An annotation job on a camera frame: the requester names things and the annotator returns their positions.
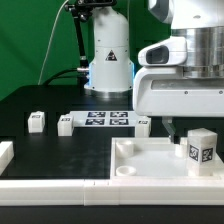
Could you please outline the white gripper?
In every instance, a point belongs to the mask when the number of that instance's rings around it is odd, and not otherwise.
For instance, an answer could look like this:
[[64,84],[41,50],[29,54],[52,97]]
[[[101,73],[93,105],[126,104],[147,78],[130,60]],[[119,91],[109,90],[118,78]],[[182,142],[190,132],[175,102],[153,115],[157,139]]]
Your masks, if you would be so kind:
[[172,117],[224,117],[224,78],[184,78],[177,67],[143,67],[134,79],[133,109],[163,117],[174,142]]

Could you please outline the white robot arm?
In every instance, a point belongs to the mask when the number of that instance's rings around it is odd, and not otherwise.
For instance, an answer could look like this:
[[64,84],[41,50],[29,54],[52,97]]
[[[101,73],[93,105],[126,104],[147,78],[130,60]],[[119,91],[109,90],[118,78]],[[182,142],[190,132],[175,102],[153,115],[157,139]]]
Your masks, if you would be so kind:
[[94,51],[85,89],[132,93],[147,117],[224,117],[224,0],[134,0],[123,18],[93,10]]

